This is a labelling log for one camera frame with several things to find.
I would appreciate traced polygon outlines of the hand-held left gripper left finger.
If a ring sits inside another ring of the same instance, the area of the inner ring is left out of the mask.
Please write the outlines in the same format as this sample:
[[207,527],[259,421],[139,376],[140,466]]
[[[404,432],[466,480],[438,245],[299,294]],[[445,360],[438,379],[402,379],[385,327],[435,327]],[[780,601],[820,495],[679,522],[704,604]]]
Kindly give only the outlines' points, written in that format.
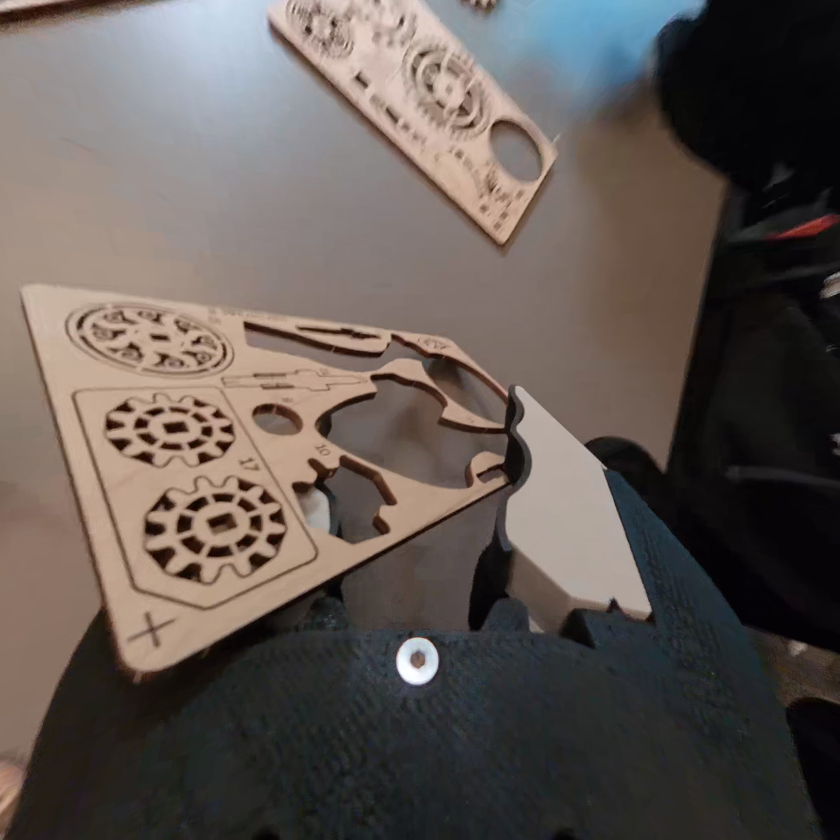
[[298,491],[298,504],[310,529],[329,535],[340,534],[338,502],[326,486],[310,486]]

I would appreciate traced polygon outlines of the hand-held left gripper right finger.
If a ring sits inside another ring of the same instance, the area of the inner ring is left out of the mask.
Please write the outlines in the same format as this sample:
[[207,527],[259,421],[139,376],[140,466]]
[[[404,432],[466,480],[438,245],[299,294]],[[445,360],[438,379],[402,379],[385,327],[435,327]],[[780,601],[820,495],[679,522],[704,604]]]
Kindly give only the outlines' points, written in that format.
[[557,634],[575,611],[653,614],[606,468],[522,386],[511,386],[503,468],[509,492],[494,540],[507,595]]

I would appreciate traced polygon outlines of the wooden sheet with curved cutout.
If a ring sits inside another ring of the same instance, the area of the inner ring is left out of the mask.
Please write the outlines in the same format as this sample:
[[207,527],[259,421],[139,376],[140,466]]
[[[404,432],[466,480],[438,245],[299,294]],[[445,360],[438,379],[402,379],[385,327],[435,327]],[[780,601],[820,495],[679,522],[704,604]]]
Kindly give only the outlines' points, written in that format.
[[[153,675],[414,539],[508,483],[474,455],[443,488],[327,439],[378,382],[432,396],[437,423],[503,434],[420,360],[347,371],[249,345],[246,328],[334,355],[393,342],[505,389],[445,337],[47,285],[20,297],[122,667]],[[298,491],[331,489],[339,535],[309,528]]]

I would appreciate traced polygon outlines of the wooden sheet with large gears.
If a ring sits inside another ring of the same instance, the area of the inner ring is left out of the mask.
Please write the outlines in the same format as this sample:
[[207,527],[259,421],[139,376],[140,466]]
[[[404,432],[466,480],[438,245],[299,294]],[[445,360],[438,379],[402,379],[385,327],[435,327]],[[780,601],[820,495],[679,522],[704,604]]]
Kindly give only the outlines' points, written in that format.
[[[557,150],[425,2],[278,2],[268,19],[472,222],[507,244]],[[499,161],[490,135],[500,123],[534,143],[534,178]]]

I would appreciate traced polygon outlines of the grey desk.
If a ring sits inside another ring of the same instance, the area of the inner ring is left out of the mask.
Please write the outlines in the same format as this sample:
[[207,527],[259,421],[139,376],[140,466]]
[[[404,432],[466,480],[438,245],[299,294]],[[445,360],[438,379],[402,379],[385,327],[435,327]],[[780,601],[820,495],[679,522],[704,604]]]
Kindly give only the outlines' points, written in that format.
[[447,335],[579,438],[664,460],[725,186],[618,101],[697,2],[431,2],[559,144],[502,251],[269,32],[267,2],[2,28],[2,631],[61,670],[97,610],[28,282]]

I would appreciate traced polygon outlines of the black mesh office chair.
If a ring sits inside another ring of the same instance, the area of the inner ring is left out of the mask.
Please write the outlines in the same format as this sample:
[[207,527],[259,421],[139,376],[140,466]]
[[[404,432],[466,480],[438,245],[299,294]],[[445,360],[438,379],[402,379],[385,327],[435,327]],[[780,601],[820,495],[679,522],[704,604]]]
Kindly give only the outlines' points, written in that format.
[[584,446],[604,467],[624,478],[641,495],[665,480],[665,474],[653,456],[634,441],[602,436]]

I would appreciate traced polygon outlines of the person's black printed shirt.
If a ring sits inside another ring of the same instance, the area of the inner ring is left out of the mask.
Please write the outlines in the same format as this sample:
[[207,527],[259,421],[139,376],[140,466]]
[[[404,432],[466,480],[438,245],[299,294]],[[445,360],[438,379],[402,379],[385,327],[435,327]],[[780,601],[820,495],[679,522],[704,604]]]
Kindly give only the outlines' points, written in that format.
[[838,211],[723,205],[667,471],[742,621],[838,652]]

